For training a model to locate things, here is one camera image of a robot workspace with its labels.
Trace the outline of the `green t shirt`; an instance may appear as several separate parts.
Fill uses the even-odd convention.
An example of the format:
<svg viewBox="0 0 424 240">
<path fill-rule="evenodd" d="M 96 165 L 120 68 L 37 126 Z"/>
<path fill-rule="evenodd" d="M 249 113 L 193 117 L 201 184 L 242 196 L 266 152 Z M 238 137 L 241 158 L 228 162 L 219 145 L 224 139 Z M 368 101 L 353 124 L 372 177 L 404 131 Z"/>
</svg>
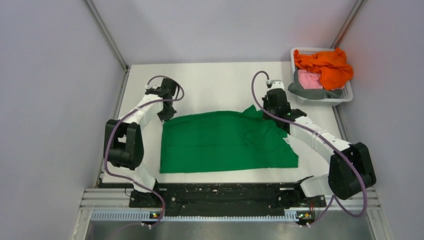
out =
<svg viewBox="0 0 424 240">
<path fill-rule="evenodd" d="M 208 173 L 294 169 L 299 157 L 288 134 L 262 111 L 212 111 L 176 117 L 163 124 L 160 173 Z"/>
</svg>

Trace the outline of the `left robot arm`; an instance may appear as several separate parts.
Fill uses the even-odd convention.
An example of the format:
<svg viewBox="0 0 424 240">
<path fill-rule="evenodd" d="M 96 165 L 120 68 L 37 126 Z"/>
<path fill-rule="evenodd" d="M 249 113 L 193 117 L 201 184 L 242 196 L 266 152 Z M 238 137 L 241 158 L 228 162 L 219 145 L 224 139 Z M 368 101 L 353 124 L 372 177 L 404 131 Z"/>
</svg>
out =
<svg viewBox="0 0 424 240">
<path fill-rule="evenodd" d="M 104 170 L 107 176 L 126 180 L 133 186 L 130 206 L 164 208 L 157 180 L 143 164 L 145 154 L 142 130 L 154 118 L 167 122 L 174 117 L 175 101 L 182 99 L 182 87 L 172 78 L 160 76 L 160 85 L 149 80 L 141 101 L 119 119 L 105 124 Z"/>
</svg>

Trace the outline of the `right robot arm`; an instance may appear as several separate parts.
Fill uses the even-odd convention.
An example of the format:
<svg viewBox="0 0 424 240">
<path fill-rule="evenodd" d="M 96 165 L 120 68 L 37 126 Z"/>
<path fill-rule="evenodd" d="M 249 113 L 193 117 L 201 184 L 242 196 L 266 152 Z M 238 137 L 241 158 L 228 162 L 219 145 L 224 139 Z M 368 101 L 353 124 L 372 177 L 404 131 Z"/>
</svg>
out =
<svg viewBox="0 0 424 240">
<path fill-rule="evenodd" d="M 328 173 L 300 181 L 300 188 L 293 192 L 297 205 L 307 206 L 320 195 L 346 200 L 376 184 L 370 152 L 364 143 L 350 143 L 321 128 L 305 112 L 291 108 L 281 88 L 268 90 L 262 100 L 265 119 L 274 120 L 279 128 L 308 145 L 329 164 Z"/>
</svg>

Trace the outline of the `pink t shirt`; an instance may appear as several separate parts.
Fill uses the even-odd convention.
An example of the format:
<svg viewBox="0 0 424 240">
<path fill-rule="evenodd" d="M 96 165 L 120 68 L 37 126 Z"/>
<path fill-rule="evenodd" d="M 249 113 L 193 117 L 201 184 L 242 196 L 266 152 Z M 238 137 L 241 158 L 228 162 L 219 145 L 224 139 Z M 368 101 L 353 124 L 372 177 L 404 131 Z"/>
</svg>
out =
<svg viewBox="0 0 424 240">
<path fill-rule="evenodd" d="M 304 89 L 323 89 L 320 82 L 321 74 L 299 69 L 297 76 L 298 82 Z"/>
</svg>

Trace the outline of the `grey t shirt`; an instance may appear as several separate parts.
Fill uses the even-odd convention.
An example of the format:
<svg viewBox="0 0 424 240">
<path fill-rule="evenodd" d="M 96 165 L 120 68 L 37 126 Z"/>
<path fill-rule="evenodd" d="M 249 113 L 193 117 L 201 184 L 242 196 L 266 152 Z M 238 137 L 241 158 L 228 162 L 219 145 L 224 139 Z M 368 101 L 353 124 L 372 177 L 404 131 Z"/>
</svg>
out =
<svg viewBox="0 0 424 240">
<path fill-rule="evenodd" d="M 343 91 L 339 89 L 304 89 L 298 81 L 298 70 L 293 73 L 293 82 L 288 86 L 288 91 L 296 96 L 309 100 L 340 99 Z"/>
</svg>

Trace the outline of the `orange t shirt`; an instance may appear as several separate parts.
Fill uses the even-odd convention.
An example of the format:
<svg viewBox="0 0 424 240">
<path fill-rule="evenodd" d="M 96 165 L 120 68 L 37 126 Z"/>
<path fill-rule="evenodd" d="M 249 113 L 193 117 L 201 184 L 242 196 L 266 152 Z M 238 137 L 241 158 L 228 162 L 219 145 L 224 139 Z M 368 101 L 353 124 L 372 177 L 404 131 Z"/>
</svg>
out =
<svg viewBox="0 0 424 240">
<path fill-rule="evenodd" d="M 354 69 L 348 63 L 345 51 L 338 47 L 312 55 L 302 54 L 296 49 L 292 56 L 298 69 L 320 74 L 320 84 L 327 91 L 343 88 L 354 77 Z"/>
</svg>

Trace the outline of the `white plastic basket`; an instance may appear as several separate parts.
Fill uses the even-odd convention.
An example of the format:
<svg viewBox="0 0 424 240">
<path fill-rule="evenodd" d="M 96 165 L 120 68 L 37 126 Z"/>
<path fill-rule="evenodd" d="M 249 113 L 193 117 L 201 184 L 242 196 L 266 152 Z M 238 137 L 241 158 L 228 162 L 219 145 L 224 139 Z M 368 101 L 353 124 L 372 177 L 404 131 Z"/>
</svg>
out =
<svg viewBox="0 0 424 240">
<path fill-rule="evenodd" d="M 298 51 L 301 55 L 313 55 L 319 52 L 333 51 L 334 48 L 322 48 L 322 47 L 294 47 L 290 50 L 291 70 L 293 80 L 289 84 L 288 90 L 294 94 L 295 99 L 300 105 L 311 105 L 311 106 L 325 106 L 335 107 L 341 103 L 350 102 L 354 95 L 350 82 L 348 81 L 339 90 L 320 90 L 320 89 L 301 89 L 299 83 L 298 68 L 295 66 L 295 51 Z"/>
</svg>

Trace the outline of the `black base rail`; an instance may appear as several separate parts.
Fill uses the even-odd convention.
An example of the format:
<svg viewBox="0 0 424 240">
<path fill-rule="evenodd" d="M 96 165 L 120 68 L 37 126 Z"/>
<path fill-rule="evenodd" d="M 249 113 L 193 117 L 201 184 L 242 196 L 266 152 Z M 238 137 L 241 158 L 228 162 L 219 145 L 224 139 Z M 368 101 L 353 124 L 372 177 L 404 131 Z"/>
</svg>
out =
<svg viewBox="0 0 424 240">
<path fill-rule="evenodd" d="M 323 195 L 306 197 L 299 183 L 158 183 L 154 189 L 158 195 L 133 190 L 129 207 L 164 204 L 166 217 L 277 217 L 327 205 Z"/>
</svg>

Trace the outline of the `left aluminium frame post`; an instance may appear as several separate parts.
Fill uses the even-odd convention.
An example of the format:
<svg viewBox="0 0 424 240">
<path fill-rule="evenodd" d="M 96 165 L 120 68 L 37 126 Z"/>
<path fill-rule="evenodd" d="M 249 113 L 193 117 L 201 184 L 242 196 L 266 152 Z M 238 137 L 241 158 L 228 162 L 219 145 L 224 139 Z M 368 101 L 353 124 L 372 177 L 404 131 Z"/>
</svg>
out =
<svg viewBox="0 0 424 240">
<path fill-rule="evenodd" d="M 111 50 L 114 58 L 119 63 L 120 67 L 124 70 L 124 72 L 127 72 L 129 69 L 129 65 L 125 61 L 123 55 L 121 54 L 121 51 L 119 50 L 118 45 L 116 44 L 113 36 L 111 35 L 105 21 L 103 20 L 101 13 L 97 9 L 95 3 L 93 0 L 83 0 L 83 3 L 87 7 L 88 11 L 90 12 L 96 26 L 98 27 L 100 34 L 102 35 L 104 41 L 106 42 L 107 46 Z"/>
</svg>

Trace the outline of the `aluminium frame post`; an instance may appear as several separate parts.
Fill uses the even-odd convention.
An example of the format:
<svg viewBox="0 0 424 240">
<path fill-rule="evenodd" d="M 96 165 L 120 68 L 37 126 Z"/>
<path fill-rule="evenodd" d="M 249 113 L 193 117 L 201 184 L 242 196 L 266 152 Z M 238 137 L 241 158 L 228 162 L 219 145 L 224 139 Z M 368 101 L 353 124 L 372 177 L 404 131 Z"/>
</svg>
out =
<svg viewBox="0 0 424 240">
<path fill-rule="evenodd" d="M 87 7 L 88 11 L 90 12 L 96 26 L 98 27 L 100 34 L 102 35 L 104 41 L 106 42 L 107 46 L 111 50 L 114 58 L 119 63 L 120 67 L 124 70 L 124 72 L 127 72 L 129 69 L 129 65 L 125 61 L 123 55 L 121 54 L 121 51 L 119 50 L 118 45 L 116 44 L 113 36 L 111 35 L 105 21 L 103 20 L 101 13 L 97 9 L 95 3 L 93 0 L 83 0 L 83 3 Z"/>
<path fill-rule="evenodd" d="M 336 38 L 331 44 L 331 48 L 335 49 L 337 48 L 341 42 L 343 41 L 344 37 L 348 33 L 352 23 L 354 22 L 356 16 L 360 12 L 360 10 L 363 8 L 363 6 L 366 4 L 367 0 L 356 0 L 350 13 L 348 14 L 346 20 L 344 21 L 343 25 L 341 26 Z"/>
</svg>

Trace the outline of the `right aluminium frame post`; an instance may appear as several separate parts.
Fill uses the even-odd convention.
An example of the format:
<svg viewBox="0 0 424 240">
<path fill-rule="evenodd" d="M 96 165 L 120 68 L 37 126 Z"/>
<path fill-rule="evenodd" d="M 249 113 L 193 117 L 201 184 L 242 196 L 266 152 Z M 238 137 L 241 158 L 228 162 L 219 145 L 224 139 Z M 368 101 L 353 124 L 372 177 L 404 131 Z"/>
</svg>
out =
<svg viewBox="0 0 424 240">
<path fill-rule="evenodd" d="M 344 21 L 343 25 L 341 26 L 336 38 L 331 44 L 331 48 L 335 49 L 337 48 L 341 42 L 343 41 L 344 37 L 348 33 L 352 23 L 354 22 L 356 16 L 360 12 L 360 10 L 363 8 L 363 6 L 366 4 L 367 0 L 356 0 L 350 13 L 348 14 L 346 20 Z"/>
</svg>

